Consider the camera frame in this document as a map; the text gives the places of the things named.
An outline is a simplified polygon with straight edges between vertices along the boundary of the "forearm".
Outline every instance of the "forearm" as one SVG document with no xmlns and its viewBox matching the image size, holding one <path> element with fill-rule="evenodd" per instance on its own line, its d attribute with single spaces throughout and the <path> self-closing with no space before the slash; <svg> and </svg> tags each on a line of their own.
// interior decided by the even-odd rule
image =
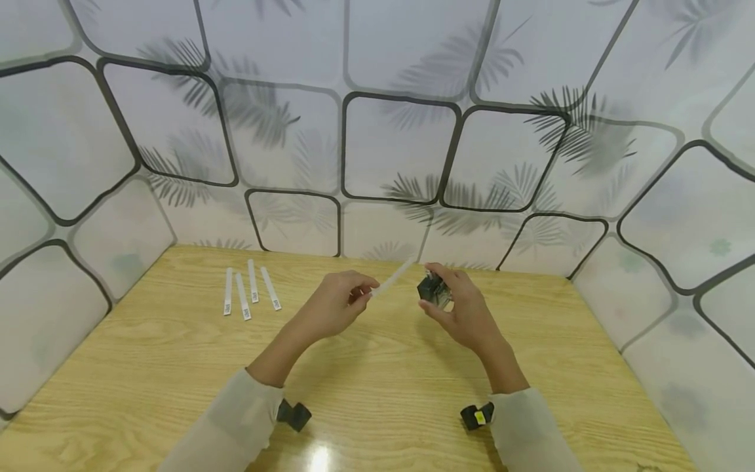
<svg viewBox="0 0 755 472">
<path fill-rule="evenodd" d="M 312 344 L 292 320 L 239 371 L 173 448 L 161 472 L 244 470 L 267 447 L 283 400 L 283 384 Z"/>
<path fill-rule="evenodd" d="M 246 372 L 261 384 L 283 388 L 294 364 L 313 342 L 295 317 L 283 326 L 257 359 L 247 366 Z"/>
<path fill-rule="evenodd" d="M 513 348 L 503 336 L 493 336 L 491 340 L 475 350 L 475 353 L 488 375 L 490 389 L 496 393 L 514 393 L 529 388 Z"/>
<path fill-rule="evenodd" d="M 159 472 L 246 469 L 267 447 L 283 400 L 240 369 L 160 465 Z"/>
<path fill-rule="evenodd" d="M 492 337 L 478 356 L 495 406 L 495 447 L 511 472 L 578 472 L 579 462 L 537 389 L 530 388 L 508 342 Z"/>
</svg>

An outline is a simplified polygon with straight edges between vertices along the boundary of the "white paper strip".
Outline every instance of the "white paper strip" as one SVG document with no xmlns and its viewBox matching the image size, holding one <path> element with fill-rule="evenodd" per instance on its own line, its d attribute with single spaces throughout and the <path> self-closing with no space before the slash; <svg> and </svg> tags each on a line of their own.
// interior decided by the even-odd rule
<svg viewBox="0 0 755 472">
<path fill-rule="evenodd" d="M 226 302 L 223 305 L 223 316 L 231 314 L 231 276 L 233 275 L 233 269 L 228 267 L 226 269 Z"/>
<path fill-rule="evenodd" d="M 278 295 L 276 295 L 276 290 L 273 288 L 273 281 L 270 280 L 270 275 L 267 273 L 267 269 L 265 267 L 260 267 L 260 272 L 262 272 L 262 278 L 265 279 L 265 286 L 267 287 L 267 293 L 270 294 L 270 299 L 273 301 L 273 308 L 276 309 L 276 311 L 281 309 L 281 302 L 278 300 Z"/>
<path fill-rule="evenodd" d="M 249 290 L 251 292 L 251 302 L 257 303 L 260 300 L 260 292 L 257 291 L 257 277 L 254 275 L 254 261 L 249 259 L 246 261 L 246 265 L 249 269 Z"/>
<path fill-rule="evenodd" d="M 241 313 L 244 316 L 244 321 L 251 319 L 251 313 L 249 313 L 249 303 L 246 301 L 246 290 L 244 290 L 244 281 L 241 280 L 241 273 L 236 273 L 236 288 L 239 290 L 239 299 L 241 300 Z"/>
<path fill-rule="evenodd" d="M 385 292 L 391 285 L 393 285 L 393 283 L 396 280 L 398 280 L 401 274 L 403 274 L 409 268 L 409 266 L 411 266 L 414 263 L 415 258 L 416 256 L 412 255 L 409 259 L 407 259 L 406 262 L 402 264 L 402 266 L 399 267 L 399 269 L 396 272 L 394 272 L 392 276 L 388 277 L 388 280 L 381 283 L 379 287 L 377 287 L 375 290 L 371 292 L 372 296 L 375 297 Z"/>
</svg>

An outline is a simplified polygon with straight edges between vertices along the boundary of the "table surface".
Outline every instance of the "table surface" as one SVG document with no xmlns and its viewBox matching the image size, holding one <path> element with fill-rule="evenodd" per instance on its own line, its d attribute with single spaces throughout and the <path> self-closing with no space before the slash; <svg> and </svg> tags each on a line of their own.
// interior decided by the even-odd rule
<svg viewBox="0 0 755 472">
<path fill-rule="evenodd" d="M 283 306 L 222 316 L 225 269 L 267 266 Z M 228 378 L 328 272 L 385 280 L 400 263 L 177 246 L 155 263 L 0 434 L 0 470 L 154 470 Z M 694 470 L 579 294 L 555 276 L 471 270 L 530 383 L 586 472 Z M 309 349 L 286 398 L 313 418 L 281 424 L 249 470 L 505 470 L 490 431 L 459 411 L 489 393 L 479 361 L 416 305 L 411 266 L 342 335 Z"/>
</svg>

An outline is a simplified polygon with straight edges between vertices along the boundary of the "long sleeve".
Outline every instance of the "long sleeve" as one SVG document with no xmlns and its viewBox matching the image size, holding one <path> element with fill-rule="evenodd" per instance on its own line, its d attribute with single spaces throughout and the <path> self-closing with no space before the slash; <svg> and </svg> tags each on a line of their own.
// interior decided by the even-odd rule
<svg viewBox="0 0 755 472">
<path fill-rule="evenodd" d="M 262 385 L 240 370 L 171 450 L 158 471 L 245 470 L 268 446 L 282 400 L 282 389 Z"/>
<path fill-rule="evenodd" d="M 582 472 L 539 391 L 499 393 L 490 400 L 495 448 L 509 472 Z"/>
</svg>

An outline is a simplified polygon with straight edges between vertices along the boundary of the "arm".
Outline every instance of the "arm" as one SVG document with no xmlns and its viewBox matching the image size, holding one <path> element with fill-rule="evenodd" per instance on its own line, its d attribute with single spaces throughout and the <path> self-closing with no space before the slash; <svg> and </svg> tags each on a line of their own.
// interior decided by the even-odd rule
<svg viewBox="0 0 755 472">
<path fill-rule="evenodd" d="M 440 264 L 426 268 L 451 289 L 454 308 L 443 311 L 424 300 L 420 307 L 482 362 L 495 406 L 491 432 L 501 461 L 510 472 L 582 472 L 545 399 L 529 386 L 479 289 L 464 272 Z"/>
<path fill-rule="evenodd" d="M 330 273 L 312 297 L 246 369 L 228 381 L 168 457 L 160 472 L 244 470 L 276 425 L 283 384 L 305 350 L 346 329 L 380 284 L 353 270 Z"/>
</svg>

